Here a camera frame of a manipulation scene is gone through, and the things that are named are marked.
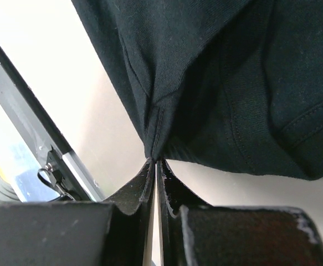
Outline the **black t shirt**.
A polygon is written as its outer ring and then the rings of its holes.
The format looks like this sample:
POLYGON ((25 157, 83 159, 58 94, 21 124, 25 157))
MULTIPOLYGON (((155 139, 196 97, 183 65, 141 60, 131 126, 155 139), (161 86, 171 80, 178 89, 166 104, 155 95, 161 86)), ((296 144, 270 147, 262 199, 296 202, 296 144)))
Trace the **black t shirt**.
POLYGON ((323 177, 323 1, 74 1, 145 156, 323 177))

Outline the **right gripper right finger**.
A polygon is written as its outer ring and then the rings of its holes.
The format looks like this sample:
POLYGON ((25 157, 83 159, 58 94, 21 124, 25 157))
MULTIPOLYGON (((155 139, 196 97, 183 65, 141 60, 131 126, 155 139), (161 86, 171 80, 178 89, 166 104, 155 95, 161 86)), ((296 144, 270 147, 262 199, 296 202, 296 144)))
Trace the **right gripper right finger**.
POLYGON ((207 224, 213 206, 175 176, 165 159, 157 162, 162 265, 213 265, 214 243, 207 224))

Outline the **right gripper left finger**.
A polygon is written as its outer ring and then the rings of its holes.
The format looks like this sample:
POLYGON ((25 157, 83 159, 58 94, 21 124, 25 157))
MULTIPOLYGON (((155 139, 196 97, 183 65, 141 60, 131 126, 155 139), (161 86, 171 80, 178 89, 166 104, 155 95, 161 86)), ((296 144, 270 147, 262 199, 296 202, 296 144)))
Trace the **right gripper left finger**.
POLYGON ((103 200, 108 215, 99 254, 89 265, 151 265, 155 162, 148 158, 137 175, 103 200))

